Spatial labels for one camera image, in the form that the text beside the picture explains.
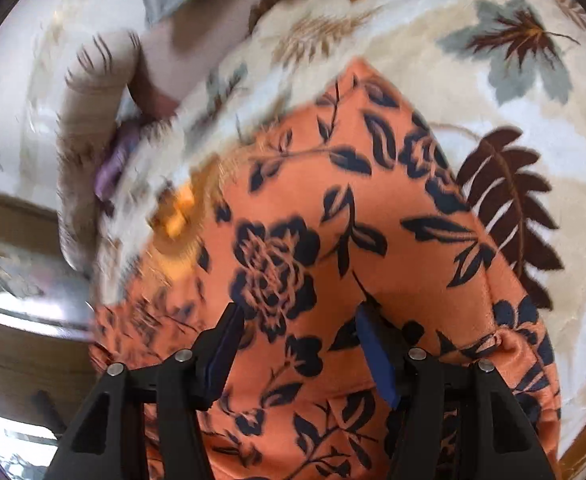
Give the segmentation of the orange black floral garment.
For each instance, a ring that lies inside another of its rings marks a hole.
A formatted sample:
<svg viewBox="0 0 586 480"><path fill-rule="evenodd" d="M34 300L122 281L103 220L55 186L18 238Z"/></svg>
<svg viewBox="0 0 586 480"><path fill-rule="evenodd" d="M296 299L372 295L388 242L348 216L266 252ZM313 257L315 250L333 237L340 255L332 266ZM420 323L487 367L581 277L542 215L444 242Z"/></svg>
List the orange black floral garment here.
<svg viewBox="0 0 586 480"><path fill-rule="evenodd" d="M92 361L164 361L246 316L221 398L200 417L220 479L381 479L389 408L356 335L367 302L410 346L491 359L549 458L560 394L535 304L453 181L429 127L354 61L316 101L216 159L212 188L164 195L123 298L96 310Z"/></svg>

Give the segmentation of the striped beige bolster pillow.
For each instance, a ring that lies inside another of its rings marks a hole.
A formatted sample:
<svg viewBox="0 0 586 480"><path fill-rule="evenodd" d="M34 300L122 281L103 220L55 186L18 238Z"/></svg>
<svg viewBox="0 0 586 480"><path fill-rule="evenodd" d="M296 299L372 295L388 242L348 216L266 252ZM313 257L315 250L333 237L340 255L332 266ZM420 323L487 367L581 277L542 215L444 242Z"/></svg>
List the striped beige bolster pillow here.
<svg viewBox="0 0 586 480"><path fill-rule="evenodd" d="M97 34L78 49L64 75L56 128L59 238L64 259L83 274L92 270L98 240L95 178L139 53L132 30Z"/></svg>

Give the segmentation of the cream leaf-print blanket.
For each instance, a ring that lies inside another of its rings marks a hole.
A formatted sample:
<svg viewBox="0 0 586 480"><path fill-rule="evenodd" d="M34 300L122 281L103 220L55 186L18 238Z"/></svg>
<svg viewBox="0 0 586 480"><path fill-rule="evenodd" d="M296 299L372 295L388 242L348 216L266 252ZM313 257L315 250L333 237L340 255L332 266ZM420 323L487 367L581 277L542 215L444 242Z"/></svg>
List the cream leaf-print blanket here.
<svg viewBox="0 0 586 480"><path fill-rule="evenodd" d="M166 118L125 88L141 139L98 204L96 310L125 292L164 195L213 186L216 159L316 101L354 61L421 116L453 181L535 304L560 394L554 470L586 478L586 10L577 0L281 0Z"/></svg>

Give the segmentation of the mauve bed sheet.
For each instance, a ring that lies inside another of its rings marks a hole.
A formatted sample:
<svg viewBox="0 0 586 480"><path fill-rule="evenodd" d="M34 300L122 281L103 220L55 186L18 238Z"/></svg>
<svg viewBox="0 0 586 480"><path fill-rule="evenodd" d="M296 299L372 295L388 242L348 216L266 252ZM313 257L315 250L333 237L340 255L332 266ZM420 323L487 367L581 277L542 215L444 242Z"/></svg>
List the mauve bed sheet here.
<svg viewBox="0 0 586 480"><path fill-rule="evenodd" d="M187 94L251 35L281 0L189 0L142 33L128 89L141 112L171 116Z"/></svg>

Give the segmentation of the purple cloth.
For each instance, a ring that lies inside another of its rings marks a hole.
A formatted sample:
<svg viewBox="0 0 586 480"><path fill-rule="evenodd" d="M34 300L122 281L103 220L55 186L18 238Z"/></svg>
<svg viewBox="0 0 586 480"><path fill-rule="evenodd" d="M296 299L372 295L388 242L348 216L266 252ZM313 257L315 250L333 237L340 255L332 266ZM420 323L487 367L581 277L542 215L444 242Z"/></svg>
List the purple cloth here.
<svg viewBox="0 0 586 480"><path fill-rule="evenodd" d="M104 157L94 181L95 196L101 203L110 202L128 159L136 150L141 139L141 129L142 125L139 119L124 120L116 128L107 149L107 155Z"/></svg>

